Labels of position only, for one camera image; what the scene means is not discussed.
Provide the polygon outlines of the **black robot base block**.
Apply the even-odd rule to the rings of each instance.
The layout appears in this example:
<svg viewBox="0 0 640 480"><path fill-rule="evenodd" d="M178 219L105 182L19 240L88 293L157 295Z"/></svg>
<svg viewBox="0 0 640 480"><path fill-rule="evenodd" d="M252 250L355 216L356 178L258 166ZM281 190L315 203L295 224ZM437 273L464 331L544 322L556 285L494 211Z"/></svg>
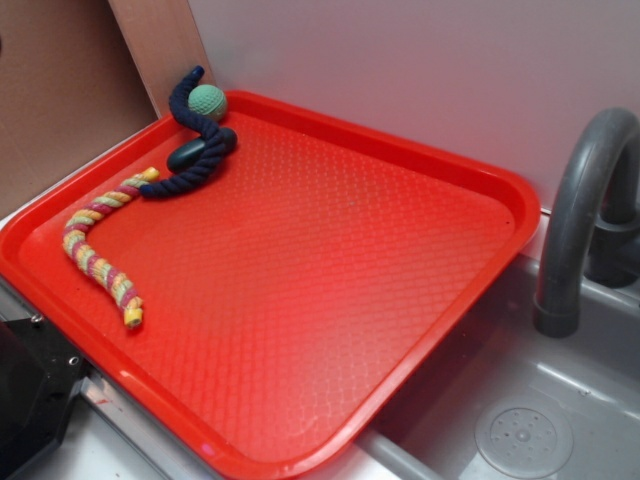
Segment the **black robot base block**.
<svg viewBox="0 0 640 480"><path fill-rule="evenodd" d="M1 323L1 477L13 479L60 447L86 364L40 318Z"/></svg>

